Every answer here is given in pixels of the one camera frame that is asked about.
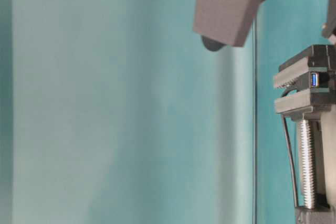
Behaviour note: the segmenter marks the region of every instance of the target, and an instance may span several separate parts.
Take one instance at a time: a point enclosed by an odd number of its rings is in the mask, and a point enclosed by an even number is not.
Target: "metal bolt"
[[[309,121],[302,120],[300,126],[301,126],[303,197],[305,207],[308,209],[313,209],[316,206],[314,141]]]

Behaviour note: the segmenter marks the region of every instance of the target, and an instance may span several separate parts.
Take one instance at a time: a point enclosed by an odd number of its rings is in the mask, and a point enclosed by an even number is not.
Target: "teal backdrop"
[[[0,0],[1,223],[252,222],[253,39],[207,52],[194,3]]]

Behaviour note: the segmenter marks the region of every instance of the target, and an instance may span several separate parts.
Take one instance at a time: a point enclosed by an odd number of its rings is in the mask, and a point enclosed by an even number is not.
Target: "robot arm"
[[[218,51],[224,45],[242,47],[264,0],[196,0],[194,31],[204,46]],[[336,0],[330,0],[323,36],[336,43]]]

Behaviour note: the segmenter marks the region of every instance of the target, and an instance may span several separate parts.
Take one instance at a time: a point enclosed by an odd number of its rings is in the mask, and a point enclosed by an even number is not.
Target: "black cable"
[[[281,97],[285,97],[289,94],[289,92],[295,90],[295,88],[292,89],[286,89]],[[287,127],[287,121],[284,115],[281,115],[281,121],[282,121],[282,127],[283,131],[285,132],[285,138],[286,138],[286,144],[287,144],[287,152],[288,152],[288,158],[289,158],[289,166],[290,166],[290,173],[291,173],[291,180],[292,180],[292,192],[293,192],[293,199],[294,199],[294,206],[298,207],[298,189],[296,185],[296,174],[295,174],[295,167],[294,167],[294,160],[293,160],[293,153],[292,153],[292,147],[290,144],[290,138],[288,133],[288,127]]]

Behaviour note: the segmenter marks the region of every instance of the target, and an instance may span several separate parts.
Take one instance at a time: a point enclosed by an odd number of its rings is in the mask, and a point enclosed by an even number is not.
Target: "gray 3d-printed part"
[[[295,209],[296,224],[335,224],[334,211],[319,208],[311,211],[304,207]]]
[[[197,0],[194,31],[231,46],[243,46],[263,0]]]

